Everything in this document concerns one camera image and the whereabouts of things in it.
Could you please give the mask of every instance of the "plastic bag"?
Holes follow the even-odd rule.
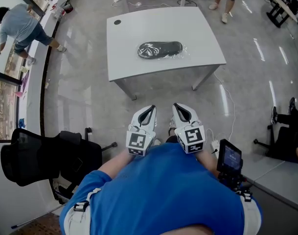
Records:
[[[187,47],[180,42],[146,42],[138,46],[138,56],[143,59],[184,58]]]
[[[58,6],[57,4],[54,4],[52,5],[52,14],[53,14],[53,17],[57,19],[57,21],[60,21],[62,19],[62,16],[65,15],[65,10]]]

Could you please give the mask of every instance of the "power strip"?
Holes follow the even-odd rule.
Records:
[[[219,156],[219,142],[218,140],[214,140],[211,143],[212,153],[215,154],[215,156],[218,158]]]

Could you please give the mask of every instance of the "small monitor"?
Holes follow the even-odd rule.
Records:
[[[221,140],[217,170],[224,173],[240,174],[242,164],[241,151],[226,139]]]

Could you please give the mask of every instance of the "denim shorts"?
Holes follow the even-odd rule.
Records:
[[[32,33],[26,39],[15,43],[14,52],[16,54],[22,53],[24,49],[28,47],[34,40],[37,40],[43,45],[47,46],[52,42],[53,38],[46,35],[41,24],[38,23]]]

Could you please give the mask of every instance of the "windowsill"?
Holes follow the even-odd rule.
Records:
[[[46,34],[51,36],[57,24],[53,17],[51,6],[55,3],[61,5],[66,0],[53,0],[45,15],[41,18],[40,24]],[[44,46],[38,41],[33,41],[28,54],[37,59],[36,63],[29,68],[29,78],[26,83],[23,96],[19,100],[18,119],[24,118],[25,129],[40,135],[40,95],[43,71],[46,61],[48,46]]]

